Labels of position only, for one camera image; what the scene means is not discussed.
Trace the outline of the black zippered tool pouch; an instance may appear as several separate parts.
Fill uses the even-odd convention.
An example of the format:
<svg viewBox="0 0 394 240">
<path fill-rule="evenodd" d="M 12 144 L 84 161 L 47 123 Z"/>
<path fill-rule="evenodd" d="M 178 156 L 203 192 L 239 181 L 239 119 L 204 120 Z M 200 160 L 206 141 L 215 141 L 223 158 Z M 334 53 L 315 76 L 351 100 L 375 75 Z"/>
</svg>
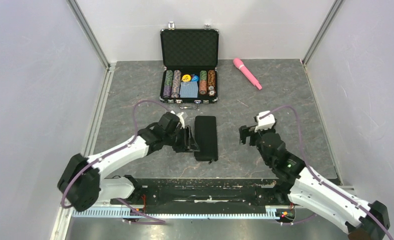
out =
<svg viewBox="0 0 394 240">
<path fill-rule="evenodd" d="M 215 116 L 199 115 L 194 122 L 195 141 L 199 151 L 194 153 L 198 162 L 216 162 L 218 160 L 218 136 Z"/>
</svg>

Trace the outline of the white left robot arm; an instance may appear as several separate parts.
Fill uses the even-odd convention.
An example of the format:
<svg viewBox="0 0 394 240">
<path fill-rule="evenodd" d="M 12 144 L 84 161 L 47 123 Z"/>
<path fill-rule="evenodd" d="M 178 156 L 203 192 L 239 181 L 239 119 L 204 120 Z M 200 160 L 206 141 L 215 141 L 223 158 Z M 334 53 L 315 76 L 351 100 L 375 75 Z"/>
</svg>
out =
<svg viewBox="0 0 394 240">
<path fill-rule="evenodd" d="M 176 153 L 199 152 L 191 128 L 185 124 L 185 112 L 166 112 L 158 122 L 139 129 L 127 141 L 108 150 L 71 157 L 57 184 L 62 193 L 63 208 L 83 212 L 96 202 L 120 198 L 135 204 L 141 200 L 142 190 L 127 177 L 109 178 L 119 168 L 142 159 L 164 146 Z"/>
</svg>

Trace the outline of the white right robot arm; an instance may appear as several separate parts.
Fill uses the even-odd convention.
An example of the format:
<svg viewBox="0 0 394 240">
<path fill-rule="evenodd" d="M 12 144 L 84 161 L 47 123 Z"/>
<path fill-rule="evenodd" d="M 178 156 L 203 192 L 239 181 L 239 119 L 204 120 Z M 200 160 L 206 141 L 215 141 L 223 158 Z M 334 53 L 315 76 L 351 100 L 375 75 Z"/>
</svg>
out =
<svg viewBox="0 0 394 240">
<path fill-rule="evenodd" d="M 244 125 L 239 134 L 240 143 L 249 140 L 279 179 L 273 191 L 276 202 L 311 210 L 340 228 L 350 240 L 382 240 L 388 234 L 390 219 L 383 203 L 369 203 L 321 176 L 286 149 L 274 128 L 260 130 Z"/>
</svg>

